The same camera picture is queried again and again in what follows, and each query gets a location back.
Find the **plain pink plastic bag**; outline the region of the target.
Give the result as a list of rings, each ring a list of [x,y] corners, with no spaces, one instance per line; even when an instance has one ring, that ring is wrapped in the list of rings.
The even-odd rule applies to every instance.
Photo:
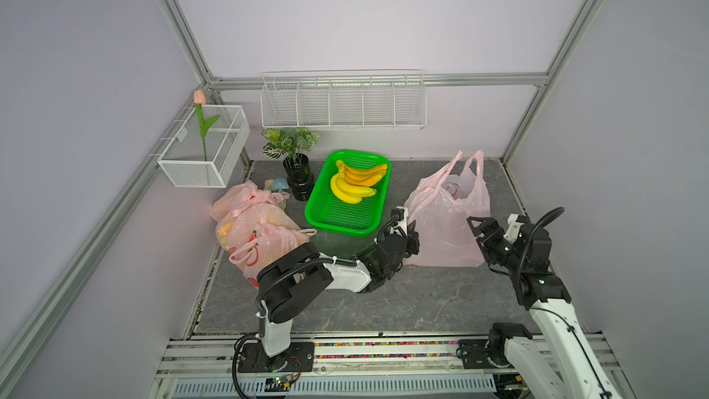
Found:
[[[419,267],[479,267],[485,258],[476,243],[468,218],[489,217],[490,197],[484,179],[484,153],[467,159],[458,175],[457,153],[448,164],[419,180],[404,207],[410,225],[419,234],[419,253],[404,263]]]

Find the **yellow banana bunch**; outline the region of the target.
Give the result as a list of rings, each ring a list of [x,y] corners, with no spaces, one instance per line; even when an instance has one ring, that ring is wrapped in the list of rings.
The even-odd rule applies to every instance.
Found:
[[[351,205],[359,204],[364,199],[377,195],[374,188],[359,187],[347,183],[343,174],[336,174],[330,179],[330,190],[338,200]]]

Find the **pink peach printed bag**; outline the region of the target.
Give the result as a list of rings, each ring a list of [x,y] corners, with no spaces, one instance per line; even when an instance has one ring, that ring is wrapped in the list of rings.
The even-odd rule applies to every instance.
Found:
[[[291,229],[273,224],[256,224],[230,233],[226,240],[229,260],[238,267],[251,286],[258,288],[258,274],[301,245],[308,243],[316,229]]]

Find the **orange banana bunch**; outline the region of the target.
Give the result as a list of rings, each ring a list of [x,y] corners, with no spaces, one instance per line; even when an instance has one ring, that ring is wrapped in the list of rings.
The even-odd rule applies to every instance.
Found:
[[[371,188],[378,184],[387,174],[387,164],[376,166],[367,170],[356,169],[348,166],[342,160],[336,162],[343,180],[352,186]]]

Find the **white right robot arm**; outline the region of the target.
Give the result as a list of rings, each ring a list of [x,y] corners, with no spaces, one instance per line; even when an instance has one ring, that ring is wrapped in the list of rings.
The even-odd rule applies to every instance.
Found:
[[[619,398],[583,333],[568,289],[550,269],[547,227],[564,211],[555,208],[536,222],[513,214],[506,228],[492,217],[468,217],[486,264],[509,277],[518,304],[539,327],[555,362],[547,362],[520,323],[493,324],[487,358],[496,367],[514,367],[535,398]]]

